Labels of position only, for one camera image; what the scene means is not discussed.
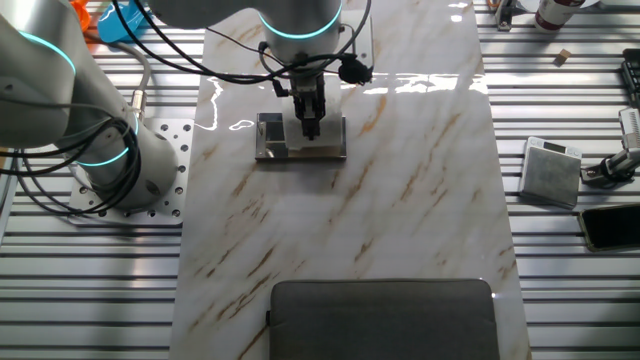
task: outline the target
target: smartphone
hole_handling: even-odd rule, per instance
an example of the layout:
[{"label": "smartphone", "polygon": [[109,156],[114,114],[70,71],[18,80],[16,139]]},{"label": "smartphone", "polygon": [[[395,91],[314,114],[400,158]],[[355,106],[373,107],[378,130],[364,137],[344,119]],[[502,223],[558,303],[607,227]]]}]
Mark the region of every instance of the smartphone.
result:
[{"label": "smartphone", "polygon": [[640,205],[585,210],[578,220],[591,251],[640,247]]}]

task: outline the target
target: gray pad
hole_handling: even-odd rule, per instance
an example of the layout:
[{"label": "gray pad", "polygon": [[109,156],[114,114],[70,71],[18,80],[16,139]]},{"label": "gray pad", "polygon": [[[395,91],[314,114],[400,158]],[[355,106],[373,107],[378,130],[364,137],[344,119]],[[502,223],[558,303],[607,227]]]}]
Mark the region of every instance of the gray pad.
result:
[{"label": "gray pad", "polygon": [[499,360],[481,280],[287,281],[271,293],[271,360]]}]

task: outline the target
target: black cable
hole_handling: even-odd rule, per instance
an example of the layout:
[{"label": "black cable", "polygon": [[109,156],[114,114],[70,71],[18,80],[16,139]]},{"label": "black cable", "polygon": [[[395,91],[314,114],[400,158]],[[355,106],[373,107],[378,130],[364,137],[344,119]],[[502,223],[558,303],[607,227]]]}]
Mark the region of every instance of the black cable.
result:
[{"label": "black cable", "polygon": [[100,39],[100,36],[94,33],[85,32],[84,36],[89,38],[91,41],[124,51],[138,60],[142,65],[143,71],[142,79],[140,79],[140,84],[138,85],[136,90],[145,91],[147,89],[147,85],[149,85],[149,79],[151,78],[151,65],[149,64],[149,60],[147,60],[143,53],[123,42],[105,43],[104,41],[102,41],[102,39]]},{"label": "black cable", "polygon": [[[152,52],[151,50],[149,50],[146,46],[144,46],[142,44],[142,42],[140,42],[140,40],[136,37],[136,35],[131,31],[131,29],[129,28],[128,24],[126,23],[126,20],[124,19],[124,16],[122,15],[122,11],[120,10],[120,7],[118,6],[117,0],[112,0],[112,3],[114,5],[115,11],[118,15],[118,18],[120,19],[120,21],[123,24],[123,27],[125,29],[125,31],[127,32],[127,34],[129,35],[129,37],[131,37],[131,39],[134,41],[134,43],[136,43],[136,45],[138,45],[143,51],[145,51],[149,56],[153,57],[154,59],[160,61],[161,63],[170,66],[174,69],[178,69],[181,71],[185,71],[191,74],[196,74],[196,75],[201,75],[201,76],[215,76],[221,80],[227,81],[227,82],[231,82],[231,83],[235,83],[235,84],[241,84],[241,85],[251,85],[251,84],[259,84],[261,82],[265,82],[265,81],[271,81],[273,79],[275,79],[276,77],[287,73],[289,71],[295,70],[296,68],[299,68],[301,66],[305,66],[309,63],[313,63],[316,61],[320,61],[320,60],[328,60],[325,63],[330,64],[333,63],[335,60],[345,60],[345,59],[353,59],[353,56],[346,56],[344,54],[344,51],[342,51],[342,54],[338,53],[338,54],[327,54],[327,55],[318,55],[318,56],[313,56],[313,57],[309,57],[307,59],[301,60],[301,61],[297,61],[295,63],[292,63],[290,65],[287,65],[283,68],[281,68],[280,70],[274,72],[273,74],[269,74],[267,76],[259,76],[259,75],[232,75],[232,74],[221,74],[221,73],[216,73],[210,69],[207,69],[206,67],[202,66],[201,64],[197,63],[195,60],[193,60],[192,58],[190,58],[187,54],[185,54],[182,50],[180,50],[175,43],[173,43],[168,37],[166,37],[166,35],[164,35],[164,33],[162,32],[162,30],[160,30],[154,23],[153,19],[151,19],[151,17],[146,13],[146,11],[144,11],[144,7],[142,7],[142,4],[140,4],[139,0],[134,0],[134,2],[136,3],[136,5],[138,6],[139,9],[142,9],[142,14],[145,17],[145,19],[149,22],[149,25],[153,28],[153,30],[160,36],[162,37],[163,40],[165,40],[165,42],[171,46],[174,50],[176,50],[176,52],[178,52],[184,59],[186,59],[187,61],[191,62],[192,64],[195,62],[196,64],[194,64],[196,67],[198,67],[200,70],[196,70],[196,69],[191,69],[191,68],[186,68],[183,67],[181,65],[172,63],[170,61],[167,61],[166,59],[160,57],[159,55],[155,54],[154,52]],[[368,16],[369,13],[369,9],[370,9],[370,4],[371,0],[368,0],[368,6],[367,6],[367,10],[365,11],[365,17],[363,18],[363,21],[361,22],[361,26],[359,27],[359,29],[361,30],[364,27],[364,24],[366,23],[366,17]],[[355,42],[355,37],[350,39],[347,44],[349,46],[351,46],[351,44]]]},{"label": "black cable", "polygon": [[[211,76],[216,76],[222,80],[228,81],[228,82],[236,82],[239,81],[238,79],[252,79],[252,80],[256,80],[261,78],[261,76],[258,75],[230,75],[230,74],[218,74],[210,69],[208,69],[207,67],[205,67],[204,65],[200,64],[199,62],[197,62],[196,60],[194,60],[191,56],[187,55],[184,51],[182,51],[182,49],[180,49],[180,47],[178,47],[173,41],[171,41],[171,39],[169,39],[163,32],[162,30],[160,30],[160,28],[158,28],[158,26],[155,24],[155,22],[153,21],[153,19],[151,18],[151,16],[149,16],[149,14],[147,13],[147,11],[144,9],[144,7],[142,6],[142,4],[140,3],[140,0],[133,0],[133,2],[136,4],[136,6],[138,7],[138,10],[140,10],[140,13],[142,13],[142,16],[145,18],[145,20],[149,23],[149,26],[151,26],[151,28],[153,29],[153,31],[156,32],[156,34],[158,34],[158,36],[160,36],[160,38],[162,40],[164,40],[164,42],[169,45],[175,52],[177,52],[183,59],[187,60],[189,63],[191,63],[193,66],[197,67],[198,69],[204,71],[204,72],[208,72],[211,74]],[[113,6],[116,8],[116,11],[118,13],[121,13],[117,0],[112,0]]]},{"label": "black cable", "polygon": [[[12,98],[7,98],[7,97],[3,97],[0,96],[0,101],[6,101],[6,102],[11,102],[14,104],[20,104],[20,105],[28,105],[28,106],[37,106],[37,107],[42,107],[42,108],[50,108],[50,109],[65,109],[65,108],[70,108],[70,109],[91,109],[91,110],[96,110],[96,111],[100,111],[102,113],[104,113],[105,115],[107,115],[109,117],[109,119],[115,119],[116,117],[113,116],[111,113],[109,113],[109,111],[99,107],[99,106],[95,106],[95,105],[89,105],[89,104],[48,104],[48,103],[42,103],[42,102],[36,102],[36,101],[26,101],[26,100],[18,100],[18,99],[12,99]],[[50,156],[55,156],[55,155],[60,155],[60,154],[64,154],[66,152],[75,150],[79,147],[81,147],[82,145],[84,145],[87,142],[87,138],[78,141],[72,145],[69,145],[67,147],[64,148],[60,148],[58,150],[54,150],[54,151],[48,151],[48,152],[42,152],[42,153],[24,153],[24,154],[18,154],[18,153],[11,153],[11,152],[5,152],[5,151],[0,151],[0,156],[2,157],[8,157],[8,158],[43,158],[43,157],[50,157]]]},{"label": "black cable", "polygon": [[[353,26],[351,26],[351,25],[349,25],[349,24],[340,24],[340,25],[342,25],[342,26],[346,26],[346,27],[348,27],[349,29],[351,29],[351,36],[353,36],[353,34],[355,34],[355,33],[356,33],[356,29],[354,29],[354,28],[353,28]],[[351,47],[351,52],[352,52],[352,53],[354,53],[354,54],[357,54],[357,53],[358,53],[358,52],[356,51],[356,43],[355,43],[355,42],[353,43],[353,46]]]},{"label": "black cable", "polygon": [[[231,42],[235,43],[236,45],[240,46],[240,47],[241,47],[241,48],[243,48],[243,49],[249,50],[249,51],[254,52],[254,53],[257,53],[257,54],[262,54],[262,52],[260,52],[260,50],[258,50],[258,49],[254,49],[254,48],[252,48],[252,47],[249,47],[249,46],[247,46],[247,45],[245,45],[245,44],[241,43],[240,41],[238,41],[238,40],[236,40],[236,39],[232,38],[232,37],[231,37],[231,36],[229,36],[229,35],[223,34],[223,33],[221,33],[220,31],[214,30],[214,29],[212,29],[212,28],[210,28],[210,27],[208,27],[208,28],[206,28],[206,29],[207,29],[207,31],[210,31],[210,32],[212,32],[212,33],[214,33],[214,34],[216,34],[216,35],[218,35],[218,36],[221,36],[221,37],[223,37],[223,38],[225,38],[225,39],[227,39],[227,40],[229,40],[229,41],[231,41]],[[280,59],[278,59],[277,57],[272,56],[272,55],[269,55],[269,54],[264,54],[264,56],[266,56],[266,57],[268,57],[269,59],[271,59],[271,60],[273,60],[273,61],[277,62],[280,66],[284,66],[284,63],[283,63],[282,61],[280,61]]]},{"label": "black cable", "polygon": [[[53,209],[48,207],[47,205],[43,204],[42,202],[40,202],[35,195],[33,195],[28,187],[26,186],[26,183],[23,179],[22,176],[18,176],[18,181],[20,182],[20,186],[22,186],[24,192],[27,194],[27,196],[38,206],[40,206],[41,208],[45,209],[46,211],[49,211],[51,213],[57,214],[57,215],[87,215],[87,214],[99,214],[102,213],[104,211],[107,211],[111,208],[113,208],[114,206],[116,206],[118,203],[120,203],[122,201],[122,199],[124,199],[125,196],[127,196],[127,194],[133,189],[133,186],[135,185],[138,176],[140,175],[140,169],[141,169],[141,159],[140,159],[140,153],[139,153],[139,148],[138,148],[138,144],[137,144],[137,137],[136,135],[133,133],[132,129],[128,126],[128,124],[126,122],[119,122],[118,125],[116,125],[116,127],[119,129],[119,131],[123,134],[123,139],[125,140],[125,143],[127,144],[127,147],[129,148],[129,154],[127,156],[127,167],[129,168],[129,170],[127,170],[126,174],[131,173],[131,170],[133,171],[133,174],[131,176],[127,176],[125,179],[123,179],[123,181],[118,181],[118,184],[116,185],[120,185],[117,186],[117,191],[115,191],[113,194],[111,194],[106,200],[102,201],[100,204],[93,206],[92,208],[89,209],[75,209],[73,207],[70,207],[66,204],[61,203],[60,201],[58,201],[57,199],[55,199],[53,196],[51,196],[50,194],[48,194],[44,188],[42,188],[42,186],[40,185],[40,183],[38,182],[38,180],[35,177],[31,177],[32,181],[34,182],[34,184],[36,185],[36,187],[38,187],[38,189],[42,192],[42,194],[44,196],[46,196],[47,198],[49,198],[50,200],[52,200],[54,203],[56,203],[58,206],[61,206],[65,209],[67,209],[68,211],[60,211],[57,209]],[[12,167],[15,168],[15,170],[17,170],[17,162],[14,162],[14,164],[12,165]],[[28,164],[28,161],[25,161],[25,166],[27,167],[27,170],[30,170],[30,166]]]},{"label": "black cable", "polygon": [[13,170],[4,170],[4,169],[0,169],[0,174],[3,175],[13,175],[13,176],[39,176],[39,175],[45,175],[45,174],[50,174],[56,170],[62,169],[63,167],[71,164],[72,162],[78,160],[89,148],[89,146],[91,146],[91,144],[93,143],[93,141],[106,129],[112,127],[114,125],[113,122],[107,122],[104,125],[102,125],[100,127],[100,129],[98,131],[96,131],[95,133],[91,134],[88,138],[87,141],[84,145],[82,145],[82,147],[80,148],[80,150],[78,150],[77,153],[75,153],[73,156],[69,157],[67,160],[53,165],[51,167],[48,167],[46,169],[42,169],[42,170],[36,170],[36,171],[13,171]]}]

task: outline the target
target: white bottle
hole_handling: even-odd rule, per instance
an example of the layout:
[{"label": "white bottle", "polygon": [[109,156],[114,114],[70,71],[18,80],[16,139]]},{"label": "white bottle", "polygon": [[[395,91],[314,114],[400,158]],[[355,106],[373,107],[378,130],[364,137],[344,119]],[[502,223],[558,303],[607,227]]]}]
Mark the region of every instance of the white bottle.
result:
[{"label": "white bottle", "polygon": [[558,32],[584,2],[585,0],[541,0],[536,13],[536,28],[546,34]]}]

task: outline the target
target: white marble board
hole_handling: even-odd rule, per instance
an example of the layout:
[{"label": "white marble board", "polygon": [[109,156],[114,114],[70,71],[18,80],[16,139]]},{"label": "white marble board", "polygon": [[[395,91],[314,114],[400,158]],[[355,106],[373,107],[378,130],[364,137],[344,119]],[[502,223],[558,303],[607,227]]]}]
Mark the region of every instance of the white marble board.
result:
[{"label": "white marble board", "polygon": [[[502,360],[530,357],[471,1],[375,0],[372,16],[375,79],[342,90],[344,164],[257,164],[270,84],[202,79],[171,359],[267,359],[273,285],[356,278],[482,278]],[[264,39],[253,10],[215,28]],[[212,33],[204,49],[217,71],[262,72]]]}]

